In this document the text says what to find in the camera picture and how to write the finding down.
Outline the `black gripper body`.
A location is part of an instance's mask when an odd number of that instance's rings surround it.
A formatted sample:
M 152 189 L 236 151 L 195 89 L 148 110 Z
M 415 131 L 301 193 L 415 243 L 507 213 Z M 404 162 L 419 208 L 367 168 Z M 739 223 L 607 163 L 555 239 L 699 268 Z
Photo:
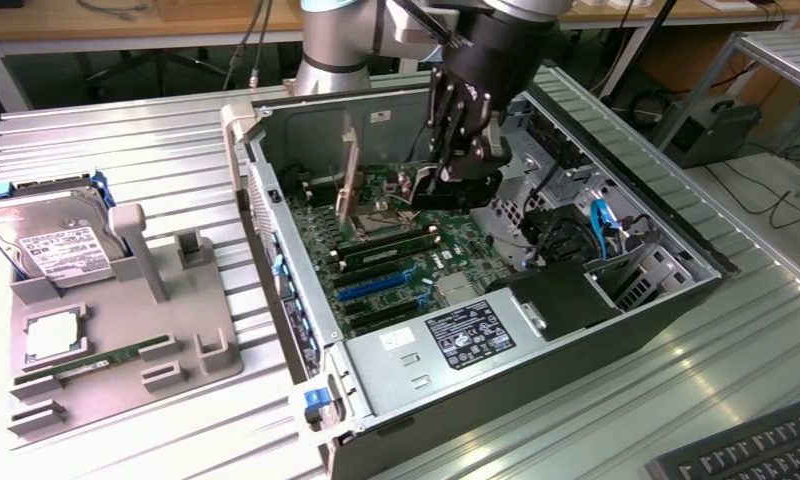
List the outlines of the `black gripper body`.
M 444 49 L 443 68 L 480 97 L 490 95 L 492 109 L 503 109 L 543 63 L 555 21 L 534 22 L 484 8 L 459 12 L 456 43 Z

